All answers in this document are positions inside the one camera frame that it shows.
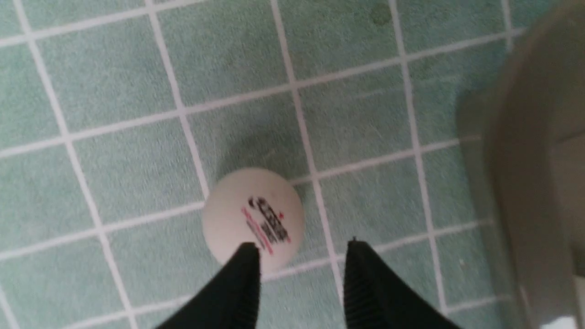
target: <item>white ping pong ball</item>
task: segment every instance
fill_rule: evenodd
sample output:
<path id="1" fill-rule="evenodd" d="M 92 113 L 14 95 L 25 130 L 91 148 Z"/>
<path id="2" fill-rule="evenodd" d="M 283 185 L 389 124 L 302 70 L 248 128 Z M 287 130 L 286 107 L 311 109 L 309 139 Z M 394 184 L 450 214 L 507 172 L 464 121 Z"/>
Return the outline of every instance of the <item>white ping pong ball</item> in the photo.
<path id="1" fill-rule="evenodd" d="M 203 235 L 211 254 L 225 264 L 242 242 L 260 250 L 260 270 L 282 268 L 297 254 L 305 232 L 301 199 L 279 175 L 245 168 L 224 177 L 205 202 Z"/>

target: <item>green tile floor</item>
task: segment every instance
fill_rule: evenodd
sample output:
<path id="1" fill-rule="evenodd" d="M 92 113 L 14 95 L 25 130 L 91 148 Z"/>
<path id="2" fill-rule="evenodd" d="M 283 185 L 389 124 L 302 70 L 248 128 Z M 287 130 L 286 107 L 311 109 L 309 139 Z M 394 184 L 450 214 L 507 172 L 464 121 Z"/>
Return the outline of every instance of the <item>green tile floor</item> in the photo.
<path id="1" fill-rule="evenodd" d="M 307 221 L 259 328 L 343 328 L 354 235 L 462 327 L 514 328 L 455 108 L 550 2 L 0 0 L 0 329 L 155 327 L 219 269 L 200 211 L 243 166 Z"/>

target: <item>white grout line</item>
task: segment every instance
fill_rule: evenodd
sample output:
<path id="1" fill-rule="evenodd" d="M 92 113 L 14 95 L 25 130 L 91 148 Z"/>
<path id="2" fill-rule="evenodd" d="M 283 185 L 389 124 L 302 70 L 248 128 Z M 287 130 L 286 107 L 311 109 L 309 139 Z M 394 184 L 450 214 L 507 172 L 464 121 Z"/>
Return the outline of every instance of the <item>white grout line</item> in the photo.
<path id="1" fill-rule="evenodd" d="M 514 40 L 512 38 L 512 12 L 510 10 L 510 0 L 501 0 L 502 13 L 504 14 L 504 26 L 506 29 L 506 47 L 508 51 L 512 51 L 514 48 Z"/>
<path id="2" fill-rule="evenodd" d="M 301 131 L 302 144 L 305 149 L 307 156 L 307 163 L 309 166 L 309 173 L 312 177 L 313 188 L 315 189 L 315 198 L 317 201 L 317 208 L 319 210 L 319 216 L 321 218 L 321 224 L 323 225 L 323 232 L 325 234 L 325 242 L 327 245 L 327 251 L 329 253 L 329 260 L 331 263 L 331 269 L 333 270 L 333 278 L 335 279 L 335 286 L 337 288 L 339 303 L 343 305 L 343 281 L 341 279 L 341 273 L 339 271 L 339 265 L 335 258 L 335 248 L 333 247 L 333 238 L 329 229 L 329 220 L 327 219 L 327 212 L 325 211 L 325 203 L 323 201 L 323 195 L 321 192 L 321 184 L 316 177 L 317 169 L 315 168 L 315 161 L 313 159 L 313 151 L 311 149 L 311 143 L 309 141 L 309 133 L 307 131 L 307 123 L 303 117 L 301 97 L 299 96 L 298 89 L 296 88 L 296 78 L 294 76 L 294 70 L 292 68 L 293 62 L 288 52 L 288 44 L 284 33 L 283 19 L 280 16 L 280 10 L 278 9 L 277 0 L 270 0 L 272 7 L 272 14 L 274 16 L 274 23 L 276 24 L 276 31 L 278 33 L 278 40 L 280 42 L 280 48 L 283 53 L 284 67 L 287 71 L 288 82 L 293 86 L 292 89 L 292 100 L 294 102 L 295 111 L 297 113 L 297 121 L 299 129 Z"/>
<path id="3" fill-rule="evenodd" d="M 324 170 L 322 172 L 318 172 L 315 175 L 316 175 L 317 179 L 323 179 L 323 178 L 336 176 L 336 175 L 344 174 L 344 173 L 348 173 L 348 172 L 355 172 L 355 171 L 358 171 L 358 170 L 361 170 L 364 168 L 368 168 L 368 167 L 382 165 L 382 164 L 385 164 L 388 162 L 406 159 L 406 158 L 411 157 L 413 155 L 414 155 L 414 150 L 412 150 L 412 149 L 402 150 L 402 151 L 392 153 L 390 155 L 373 157 L 371 159 L 346 164 L 346 165 L 341 166 L 341 167 L 327 169 L 327 170 Z"/>
<path id="4" fill-rule="evenodd" d="M 161 220 L 166 220 L 171 217 L 175 217 L 178 215 L 190 213 L 195 210 L 199 210 L 203 208 L 203 202 L 194 202 L 191 204 L 183 205 L 181 207 L 173 208 L 170 210 L 161 211 L 159 213 L 149 214 L 137 218 L 132 218 L 129 220 L 119 221 L 115 223 L 111 223 L 104 226 L 104 231 L 106 233 L 119 231 L 120 229 L 132 228 L 139 225 L 144 225 L 152 222 L 157 222 Z"/>
<path id="5" fill-rule="evenodd" d="M 281 92 L 290 91 L 291 86 L 290 84 L 283 84 L 278 85 L 276 87 L 270 87 L 268 89 L 258 90 L 258 91 L 251 91 L 245 94 L 239 94 L 235 96 L 231 96 L 228 98 L 223 98 L 221 100 L 214 100 L 209 101 L 203 104 L 197 104 L 187 108 L 187 114 L 197 113 L 197 112 L 204 112 L 209 111 L 212 109 L 225 107 L 228 105 L 234 105 L 238 103 L 243 103 L 251 100 L 255 100 L 257 98 L 268 97 L 271 95 L 279 94 Z"/>
<path id="6" fill-rule="evenodd" d="M 207 185 L 207 179 L 205 178 L 205 173 L 203 172 L 203 164 L 201 163 L 201 158 L 199 156 L 199 151 L 197 150 L 197 145 L 195 144 L 195 139 L 193 138 L 193 133 L 191 132 L 191 127 L 187 121 L 187 110 L 185 109 L 185 105 L 181 99 L 177 78 L 175 77 L 173 65 L 171 64 L 171 58 L 168 55 L 167 46 L 164 43 L 163 31 L 160 28 L 159 19 L 156 16 L 156 11 L 154 10 L 152 0 L 144 0 L 144 2 L 146 3 L 146 8 L 150 17 L 150 23 L 152 24 L 152 29 L 154 31 L 154 39 L 157 46 L 159 47 L 160 56 L 163 60 L 163 66 L 167 72 L 168 81 L 171 85 L 173 99 L 175 100 L 175 104 L 179 113 L 179 120 L 181 121 L 181 127 L 183 128 L 183 133 L 185 134 L 187 145 L 189 146 L 189 150 L 191 152 L 193 164 L 195 165 L 195 171 L 201 185 L 201 191 L 203 192 L 203 196 L 207 199 L 207 196 L 209 195 L 209 186 Z"/>
<path id="7" fill-rule="evenodd" d="M 166 300 L 166 301 L 163 301 L 161 303 L 148 304 L 148 305 L 137 307 L 135 309 L 135 312 L 136 312 L 136 314 L 145 314 L 145 313 L 150 313 L 150 312 L 174 309 L 177 307 L 181 307 L 183 304 L 188 302 L 191 298 L 193 298 L 193 296 L 188 295 L 188 296 L 182 296 L 182 297 L 171 299 L 171 300 Z"/>
<path id="8" fill-rule="evenodd" d="M 521 35 L 524 32 L 525 32 L 524 28 L 519 28 L 519 29 L 513 30 L 512 34 L 513 35 Z M 452 52 L 455 50 L 464 49 L 466 47 L 476 46 L 479 44 L 492 42 L 495 40 L 500 40 L 504 37 L 506 37 L 505 33 L 499 33 L 496 35 L 465 40 L 465 41 L 457 42 L 457 43 L 450 44 L 447 46 L 442 46 L 442 47 L 438 47 L 438 48 L 424 50 L 424 51 L 419 52 L 419 53 L 410 54 L 410 55 L 407 55 L 407 59 L 408 59 L 408 61 L 418 60 L 418 59 L 421 59 L 423 57 L 434 56 L 436 54 Z M 234 96 L 231 96 L 228 98 L 223 98 L 220 100 L 213 100 L 213 101 L 205 102 L 203 104 L 197 104 L 197 105 L 186 108 L 185 111 L 186 111 L 187 115 L 192 114 L 192 113 L 196 113 L 196 112 L 209 111 L 212 109 L 217 109 L 217 108 L 225 107 L 228 105 L 234 105 L 234 104 L 238 104 L 238 103 L 245 102 L 245 101 L 255 100 L 257 98 L 271 96 L 274 94 L 278 94 L 280 92 L 291 91 L 293 88 L 304 88 L 304 87 L 308 87 L 310 85 L 325 83 L 328 81 L 333 81 L 333 80 L 349 77 L 349 76 L 352 76 L 355 74 L 362 74 L 362 73 L 366 73 L 366 72 L 369 72 L 372 70 L 378 70 L 380 68 L 395 65 L 399 62 L 400 62 L 400 58 L 398 58 L 398 57 L 393 58 L 393 59 L 378 61 L 375 63 L 371 63 L 371 64 L 367 64 L 367 65 L 363 65 L 363 66 L 358 66 L 358 67 L 353 67 L 353 68 L 349 68 L 349 69 L 343 70 L 343 71 L 338 71 L 335 73 L 326 74 L 324 76 L 309 78 L 307 80 L 302 80 L 302 81 L 295 81 L 292 84 L 279 85 L 279 86 L 271 87 L 271 88 L 264 89 L 264 90 L 252 91 L 252 92 L 248 92 L 245 94 L 239 94 L 239 95 L 234 95 Z M 111 124 L 111 125 L 105 125 L 105 126 L 100 126 L 97 128 L 87 129 L 87 130 L 81 131 L 81 132 L 71 133 L 70 138 L 72 140 L 80 140 L 80 139 L 84 139 L 84 138 L 95 137 L 95 136 L 103 135 L 106 133 L 120 131 L 122 129 L 128 129 L 128 128 L 141 126 L 141 125 L 145 125 L 145 124 L 152 124 L 152 123 L 166 120 L 166 119 L 170 119 L 170 118 L 176 118 L 176 117 L 179 117 L 180 113 L 181 112 L 179 110 L 172 110 L 172 111 L 168 111 L 168 112 L 162 112 L 162 113 L 158 113 L 158 114 L 143 116 L 143 117 L 136 118 L 136 119 L 130 119 L 127 121 L 117 122 L 117 123 Z M 48 148 L 48 147 L 51 147 L 54 145 L 59 145 L 61 143 L 64 143 L 64 140 L 62 140 L 61 138 L 53 138 L 53 139 L 44 140 L 41 142 L 34 142 L 34 143 L 22 145 L 22 146 L 15 146 L 12 148 L 7 148 L 4 150 L 0 150 L 0 159 L 2 159 L 4 157 L 9 157 L 9 156 L 13 156 L 13 155 L 26 153 L 26 152 L 31 152 L 34 150 Z"/>
<path id="9" fill-rule="evenodd" d="M 41 140 L 40 142 L 34 142 L 30 144 L 25 144 L 22 146 L 15 146 L 13 148 L 0 150 L 0 159 L 10 156 L 15 156 L 19 154 L 29 153 L 36 150 L 42 150 L 46 148 L 50 148 L 51 146 L 61 145 L 65 141 L 62 137 L 55 137 L 51 139 Z"/>
<path id="10" fill-rule="evenodd" d="M 330 263 L 330 261 L 331 261 L 330 258 L 322 258 L 322 259 L 317 259 L 315 261 L 303 263 L 303 264 L 297 265 L 297 266 L 292 267 L 292 268 L 287 268 L 287 269 L 278 271 L 276 273 L 269 273 L 269 274 L 262 276 L 262 282 L 273 281 L 276 279 L 280 279 L 282 277 L 292 276 L 294 274 L 307 272 L 311 269 L 320 268 L 321 266 L 328 265 Z"/>
<path id="11" fill-rule="evenodd" d="M 429 238 L 429 234 L 423 233 L 423 234 L 418 234 L 418 235 L 413 235 L 410 237 L 398 239 L 398 240 L 392 241 L 392 242 L 387 243 L 387 244 L 377 245 L 373 248 L 376 252 L 380 253 L 380 252 L 385 252 L 385 251 L 389 251 L 392 249 L 397 249 L 397 248 L 400 248 L 402 246 L 406 246 L 409 244 L 414 244 L 416 242 L 422 242 L 424 240 L 427 240 L 428 238 Z"/>
<path id="12" fill-rule="evenodd" d="M 5 39 L 0 39 L 0 48 L 8 47 L 8 46 L 16 46 L 17 44 L 26 43 L 26 38 L 24 35 L 17 35 L 7 37 Z"/>
<path id="13" fill-rule="evenodd" d="M 89 318 L 89 319 L 86 319 L 86 320 L 83 320 L 80 322 L 76 322 L 74 324 L 71 324 L 71 325 L 64 327 L 63 329 L 82 329 L 82 328 L 94 327 L 94 326 L 97 326 L 100 324 L 106 324 L 108 322 L 121 320 L 127 316 L 128 316 L 128 313 L 125 311 L 111 313 L 111 314 L 107 314 L 105 316 L 93 317 L 93 318 Z"/>
<path id="14" fill-rule="evenodd" d="M 18 258 L 26 255 L 30 255 L 31 253 L 40 252 L 43 250 L 51 249 L 56 246 L 70 244 L 75 241 L 95 237 L 98 234 L 98 231 L 95 228 L 88 229 L 86 231 L 76 232 L 68 235 L 64 235 L 62 237 L 46 240 L 43 242 L 39 242 L 34 245 L 26 246 L 24 248 L 13 249 L 8 251 L 0 252 L 0 261 L 5 261 L 7 259 Z"/>
<path id="15" fill-rule="evenodd" d="M 499 301 L 506 301 L 512 300 L 511 296 L 503 295 L 503 296 L 493 296 L 493 297 L 486 297 L 478 300 L 466 301 L 464 303 L 460 303 L 454 306 L 450 306 L 447 308 L 447 314 L 455 313 L 462 310 L 468 309 L 475 309 L 476 307 L 486 306 L 489 304 L 497 303 Z"/>
<path id="16" fill-rule="evenodd" d="M 400 15 L 396 0 L 389 0 L 390 11 L 392 13 L 392 22 L 394 25 L 394 33 L 396 37 L 396 44 L 398 46 L 398 54 L 401 59 L 402 68 L 402 79 L 404 80 L 404 94 L 406 97 L 408 120 L 410 122 L 412 149 L 414 150 L 414 159 L 417 166 L 418 183 L 421 188 L 422 206 L 425 213 L 426 229 L 429 234 L 429 243 L 431 245 L 431 254 L 433 258 L 433 265 L 435 268 L 435 280 L 437 285 L 437 291 L 439 295 L 439 306 L 441 312 L 445 312 L 447 309 L 445 290 L 443 288 L 443 279 L 441 274 L 441 265 L 439 264 L 439 251 L 437 249 L 436 240 L 433 235 L 434 227 L 431 214 L 431 205 L 429 202 L 429 194 L 426 187 L 425 181 L 425 170 L 422 162 L 421 147 L 418 140 L 417 130 L 417 119 L 415 116 L 413 93 L 412 93 L 412 82 L 410 80 L 410 73 L 408 71 L 408 59 L 406 51 L 404 49 L 404 39 L 402 38 L 402 28 L 400 27 Z"/>
<path id="17" fill-rule="evenodd" d="M 79 181 L 79 184 L 81 187 L 81 192 L 83 193 L 83 196 L 85 198 L 85 201 L 87 202 L 88 208 L 90 209 L 91 218 L 94 222 L 95 229 L 98 232 L 99 241 L 100 241 L 100 243 L 102 245 L 102 249 L 104 251 L 105 260 L 109 266 L 110 272 L 112 273 L 112 277 L 113 277 L 114 283 L 116 285 L 116 288 L 118 289 L 118 293 L 120 295 L 120 299 L 122 301 L 122 304 L 124 305 L 124 308 L 126 309 L 126 311 L 130 313 L 129 314 L 130 326 L 132 329 L 137 329 L 138 326 L 136 324 L 136 319 L 134 318 L 134 316 L 131 313 L 132 306 L 130 305 L 130 300 L 128 299 L 128 294 L 126 293 L 126 289 L 124 288 L 124 285 L 122 283 L 122 277 L 120 276 L 120 273 L 118 271 L 118 267 L 113 259 L 113 254 L 112 254 L 112 251 L 110 249 L 108 239 L 103 231 L 102 221 L 99 218 L 97 207 L 95 205 L 93 198 L 91 197 L 91 193 L 90 193 L 89 187 L 87 186 L 87 182 L 85 180 L 84 174 L 81 171 L 81 165 L 79 163 L 77 155 L 75 154 L 75 149 L 73 148 L 73 144 L 71 143 L 71 139 L 68 138 L 69 131 L 67 130 L 67 125 L 65 123 L 65 117 L 63 116 L 63 112 L 61 111 L 61 108 L 59 106 L 59 102 L 57 100 L 57 95 L 55 93 L 55 90 L 53 89 L 51 80 L 49 78 L 49 74 L 47 72 L 47 68 L 45 67 L 43 58 L 40 54 L 40 50 L 37 47 L 35 41 L 31 37 L 32 30 L 31 30 L 30 24 L 28 22 L 28 19 L 26 18 L 25 9 L 22 5 L 22 0 L 13 0 L 13 3 L 14 3 L 14 7 L 16 9 L 16 14 L 17 14 L 18 19 L 20 21 L 20 25 L 22 26 L 22 30 L 25 33 L 25 37 L 27 38 L 27 43 L 29 45 L 30 52 L 33 56 L 33 60 L 35 62 L 37 71 L 39 73 L 41 82 L 43 83 L 45 92 L 47 93 L 47 96 L 49 98 L 49 103 L 51 104 L 51 107 L 53 109 L 55 119 L 57 121 L 57 126 L 59 128 L 59 132 L 61 133 L 61 136 L 65 140 L 65 147 L 67 149 L 67 153 L 68 153 L 69 158 L 71 160 L 71 165 L 73 167 L 73 171 L 75 172 L 75 175 L 77 176 L 77 180 Z"/>
<path id="18" fill-rule="evenodd" d="M 95 28 L 97 26 L 120 22 L 122 20 L 143 15 L 146 15 L 146 8 L 136 8 L 124 12 L 117 12 L 110 15 L 98 16 L 96 18 L 90 18 L 79 22 L 55 26 L 53 28 L 31 31 L 31 36 L 33 40 L 40 40 L 52 36 L 63 35 L 66 33 L 83 31 L 90 28 Z"/>
<path id="19" fill-rule="evenodd" d="M 179 8 L 187 5 L 196 4 L 205 0 L 175 0 L 169 2 L 163 2 L 162 4 L 153 5 L 155 12 L 164 11 L 167 9 Z M 90 19 L 81 20 L 79 22 L 73 22 L 65 25 L 55 26 L 52 28 L 46 28 L 41 30 L 31 30 L 30 37 L 33 40 L 45 39 L 52 36 L 63 35 L 66 33 L 83 31 L 97 26 L 102 26 L 110 23 L 120 22 L 126 19 L 132 19 L 148 14 L 146 7 L 140 7 L 130 9 L 123 12 L 112 13 L 108 15 L 102 15 Z M 26 43 L 26 37 L 24 35 L 11 36 L 5 39 L 0 39 L 0 47 L 13 46 L 15 44 Z"/>
<path id="20" fill-rule="evenodd" d="M 151 115 L 147 115 L 147 116 L 142 116 L 142 117 L 137 118 L 137 119 L 120 121 L 120 122 L 116 122 L 115 124 L 100 126 L 97 128 L 90 128 L 90 129 L 86 129 L 86 130 L 80 131 L 80 132 L 73 132 L 73 133 L 70 133 L 69 137 L 73 141 L 85 139 L 85 138 L 90 138 L 90 137 L 96 137 L 96 136 L 105 135 L 107 133 L 120 131 L 123 129 L 134 128 L 134 127 L 138 127 L 138 126 L 153 124 L 155 122 L 178 118 L 178 116 L 179 116 L 179 111 L 175 109 L 175 110 L 168 111 L 168 112 L 162 112 L 162 113 L 156 113 L 156 114 L 151 114 Z"/>
<path id="21" fill-rule="evenodd" d="M 456 226 L 436 229 L 433 234 L 436 237 L 439 237 L 441 235 L 459 233 L 459 232 L 467 231 L 468 229 L 474 229 L 477 227 L 488 226 L 488 225 L 492 225 L 492 224 L 494 224 L 494 221 L 492 219 L 478 220 L 478 221 L 473 221 L 473 222 L 460 224 L 460 225 L 456 225 Z"/>
<path id="22" fill-rule="evenodd" d="M 300 89 L 300 88 L 304 88 L 304 87 L 309 87 L 310 85 L 314 85 L 314 84 L 320 84 L 320 83 L 326 83 L 329 81 L 340 80 L 340 79 L 343 79 L 346 77 L 355 76 L 355 75 L 366 73 L 369 71 L 379 70 L 381 68 L 396 65 L 399 63 L 400 63 L 400 59 L 398 57 L 395 57 L 392 59 L 387 59 L 387 60 L 382 60 L 382 61 L 377 61 L 374 63 L 365 64 L 362 66 L 356 66 L 356 67 L 348 68 L 346 70 L 342 70 L 342 71 L 329 73 L 329 74 L 325 74 L 325 75 L 314 77 L 314 78 L 308 78 L 305 80 L 297 81 L 295 83 L 295 87 Z"/>
<path id="23" fill-rule="evenodd" d="M 4 294 L 4 290 L 2 290 L 2 287 L 0 287 L 0 309 L 2 309 L 2 312 L 4 313 L 4 317 L 6 318 L 6 322 L 8 322 L 8 326 L 10 327 L 10 329 L 20 329 L 18 321 L 16 320 L 16 317 L 14 316 L 14 313 L 12 312 L 12 309 L 8 304 L 6 295 Z"/>
<path id="24" fill-rule="evenodd" d="M 418 52 L 418 53 L 406 54 L 405 57 L 406 57 L 406 61 L 419 60 L 419 59 L 422 59 L 424 57 L 434 56 L 434 55 L 438 55 L 438 54 L 442 54 L 442 53 L 450 53 L 450 52 L 462 50 L 462 49 L 465 49 L 468 47 L 473 47 L 473 46 L 478 46 L 480 44 L 498 41 L 498 40 L 506 38 L 506 36 L 507 36 L 506 32 L 496 33 L 496 34 L 487 35 L 487 36 L 481 36 L 481 37 L 477 37 L 474 39 L 468 39 L 468 40 L 464 40 L 464 41 L 455 42 L 452 44 L 447 44 L 446 46 L 423 50 L 423 51 Z"/>
<path id="25" fill-rule="evenodd" d="M 292 186 L 306 184 L 312 182 L 311 175 L 305 177 L 294 178 L 288 181 Z"/>
<path id="26" fill-rule="evenodd" d="M 427 145 L 421 146 L 421 152 L 426 153 L 426 152 L 432 152 L 432 151 L 436 151 L 436 150 L 446 149 L 446 148 L 450 148 L 452 146 L 459 145 L 459 143 L 460 143 L 460 140 L 458 138 L 455 138 L 455 139 L 445 140 L 443 142 L 436 142 L 436 143 L 432 143 L 432 144 L 427 144 Z"/>

